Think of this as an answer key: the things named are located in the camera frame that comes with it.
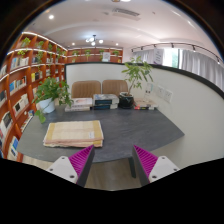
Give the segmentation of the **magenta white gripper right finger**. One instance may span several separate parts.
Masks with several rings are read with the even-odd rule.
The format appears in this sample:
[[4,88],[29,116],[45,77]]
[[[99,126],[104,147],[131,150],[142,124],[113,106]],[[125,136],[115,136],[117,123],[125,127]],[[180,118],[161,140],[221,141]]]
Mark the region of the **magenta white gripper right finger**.
[[179,171],[179,168],[166,156],[157,157],[139,146],[133,147],[132,155],[142,186]]

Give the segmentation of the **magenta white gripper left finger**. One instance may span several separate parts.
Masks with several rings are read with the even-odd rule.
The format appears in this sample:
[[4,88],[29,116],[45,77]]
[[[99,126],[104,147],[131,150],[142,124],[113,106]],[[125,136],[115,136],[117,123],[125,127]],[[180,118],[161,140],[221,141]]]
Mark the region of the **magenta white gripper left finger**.
[[95,155],[94,146],[88,146],[67,157],[59,157],[47,171],[84,187]]

